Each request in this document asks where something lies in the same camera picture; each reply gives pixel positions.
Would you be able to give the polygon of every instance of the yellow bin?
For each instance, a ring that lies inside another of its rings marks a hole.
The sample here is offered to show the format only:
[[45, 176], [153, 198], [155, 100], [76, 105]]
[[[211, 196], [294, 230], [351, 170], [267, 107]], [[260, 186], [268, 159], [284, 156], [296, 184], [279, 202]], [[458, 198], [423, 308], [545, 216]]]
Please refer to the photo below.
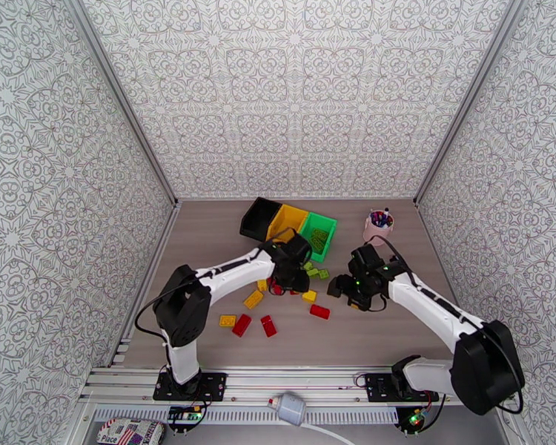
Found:
[[[306, 210], [282, 204], [282, 207], [280, 207], [280, 210], [278, 210], [278, 213], [270, 223], [270, 227], [268, 227], [268, 234], [265, 236], [265, 239], [269, 240], [271, 237], [279, 232], [282, 232], [286, 228], [293, 228], [295, 231], [300, 232], [308, 215], [309, 212]], [[289, 229], [284, 234], [280, 235], [277, 240], [288, 241], [292, 237], [292, 230]]]

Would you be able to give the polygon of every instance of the mounting plate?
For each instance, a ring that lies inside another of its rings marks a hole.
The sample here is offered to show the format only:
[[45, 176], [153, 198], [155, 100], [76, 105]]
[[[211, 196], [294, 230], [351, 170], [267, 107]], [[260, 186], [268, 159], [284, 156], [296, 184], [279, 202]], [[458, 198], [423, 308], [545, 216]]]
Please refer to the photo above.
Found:
[[226, 373], [203, 372], [194, 393], [183, 392], [169, 372], [162, 371], [156, 380], [155, 401], [222, 401], [225, 396]]
[[[369, 403], [401, 403], [408, 401], [428, 403], [426, 392], [417, 392], [416, 390], [412, 390], [407, 397], [401, 398], [391, 381], [391, 373], [368, 373], [365, 375], [365, 385]], [[439, 400], [438, 393], [429, 391], [428, 394], [432, 403]]]

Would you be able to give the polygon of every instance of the wooden table surface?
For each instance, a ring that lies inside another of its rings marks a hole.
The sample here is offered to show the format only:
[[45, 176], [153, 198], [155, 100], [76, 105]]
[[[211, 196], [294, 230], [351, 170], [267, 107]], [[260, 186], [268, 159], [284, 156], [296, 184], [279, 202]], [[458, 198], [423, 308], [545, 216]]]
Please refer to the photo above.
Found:
[[[452, 299], [428, 237], [410, 200], [297, 200], [283, 201], [294, 207], [313, 211], [338, 220], [330, 251], [318, 268], [326, 268], [331, 277], [347, 272], [351, 251], [363, 244], [365, 217], [372, 208], [389, 207], [395, 218], [390, 241], [404, 256], [412, 270], [434, 290]], [[241, 256], [258, 242], [239, 235], [242, 216], [251, 201], [183, 202], [165, 253], [148, 294], [148, 300], [160, 293], [177, 266], [206, 268]], [[388, 259], [391, 252], [377, 249]], [[300, 296], [266, 294], [249, 311], [243, 300], [255, 289], [254, 284], [227, 295], [211, 307], [208, 322], [198, 338], [198, 357], [202, 367], [257, 365], [391, 365], [412, 354], [447, 358], [451, 353], [443, 342], [416, 317], [391, 301], [385, 311], [361, 312], [346, 305], [347, 298], [325, 293], [329, 279], [311, 279], [317, 291], [317, 304], [331, 310], [329, 320], [308, 313], [310, 305]], [[374, 298], [373, 308], [381, 301]], [[251, 325], [242, 338], [230, 329], [218, 326], [221, 314], [246, 313]], [[271, 315], [278, 334], [267, 338], [260, 318]], [[154, 314], [148, 309], [141, 324], [156, 329]], [[157, 337], [136, 331], [123, 365], [128, 368], [159, 368], [165, 354]]]

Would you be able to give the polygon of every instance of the white cable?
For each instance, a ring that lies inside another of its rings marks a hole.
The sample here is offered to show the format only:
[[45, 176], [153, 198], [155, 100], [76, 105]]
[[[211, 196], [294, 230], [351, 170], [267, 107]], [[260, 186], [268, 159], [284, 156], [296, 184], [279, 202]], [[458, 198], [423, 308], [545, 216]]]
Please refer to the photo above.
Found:
[[309, 423], [301, 423], [301, 428], [307, 428], [307, 429], [312, 429], [312, 430], [317, 431], [317, 432], [322, 432], [323, 434], [329, 435], [329, 436], [333, 437], [334, 439], [342, 442], [343, 444], [354, 445], [354, 443], [350, 442], [347, 438], [344, 438], [341, 435], [336, 434], [335, 432], [332, 432], [328, 429], [319, 428], [318, 426], [310, 425]]

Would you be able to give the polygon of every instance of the green bin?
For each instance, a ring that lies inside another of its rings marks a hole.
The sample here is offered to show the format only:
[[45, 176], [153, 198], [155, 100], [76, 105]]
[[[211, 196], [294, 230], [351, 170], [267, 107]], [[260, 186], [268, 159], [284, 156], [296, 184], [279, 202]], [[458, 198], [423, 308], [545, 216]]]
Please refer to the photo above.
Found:
[[325, 245], [323, 246], [323, 250], [319, 253], [316, 250], [313, 250], [313, 254], [311, 255], [311, 260], [315, 262], [321, 263], [325, 259], [329, 251], [329, 246], [331, 244], [331, 239], [336, 232], [336, 227], [338, 225], [337, 220], [333, 218], [323, 217], [321, 215], [315, 214], [313, 212], [309, 212], [307, 216], [307, 220], [305, 224], [302, 225], [300, 234], [309, 242], [311, 242], [311, 235], [315, 229], [319, 229], [327, 234], [327, 240], [325, 241]]

